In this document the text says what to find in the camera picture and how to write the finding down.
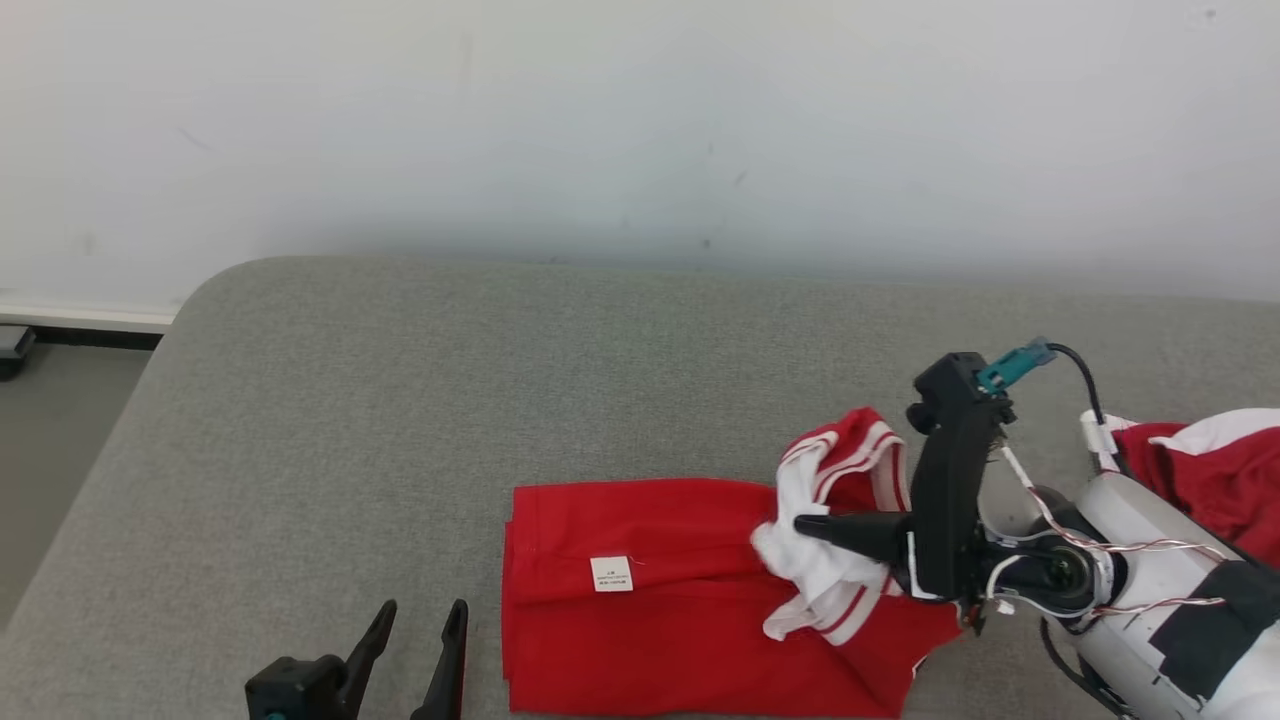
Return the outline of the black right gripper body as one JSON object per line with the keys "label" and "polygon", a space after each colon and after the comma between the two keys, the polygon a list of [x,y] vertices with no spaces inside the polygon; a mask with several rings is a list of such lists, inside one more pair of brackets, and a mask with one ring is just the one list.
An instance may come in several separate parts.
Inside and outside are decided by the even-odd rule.
{"label": "black right gripper body", "polygon": [[977,594],[986,553],[978,498],[997,421],[914,421],[924,437],[911,475],[911,596],[927,603],[966,602]]}

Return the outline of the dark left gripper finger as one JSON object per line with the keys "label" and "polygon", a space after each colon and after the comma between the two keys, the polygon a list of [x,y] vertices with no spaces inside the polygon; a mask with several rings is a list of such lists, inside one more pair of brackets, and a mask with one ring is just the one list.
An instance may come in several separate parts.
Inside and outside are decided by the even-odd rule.
{"label": "dark left gripper finger", "polygon": [[339,659],[335,679],[335,710],[332,719],[357,719],[375,662],[390,639],[398,603],[388,600],[346,660]]}
{"label": "dark left gripper finger", "polygon": [[442,651],[422,703],[413,720],[458,720],[463,715],[465,665],[468,642],[468,603],[456,600],[442,628]]}

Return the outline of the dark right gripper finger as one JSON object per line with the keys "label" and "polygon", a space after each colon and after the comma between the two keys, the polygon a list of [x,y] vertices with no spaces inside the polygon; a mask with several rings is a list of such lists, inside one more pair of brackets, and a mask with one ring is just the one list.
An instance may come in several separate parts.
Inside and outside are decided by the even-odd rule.
{"label": "dark right gripper finger", "polygon": [[906,553],[909,512],[854,512],[845,515],[800,515],[794,529],[876,562],[899,565]]}

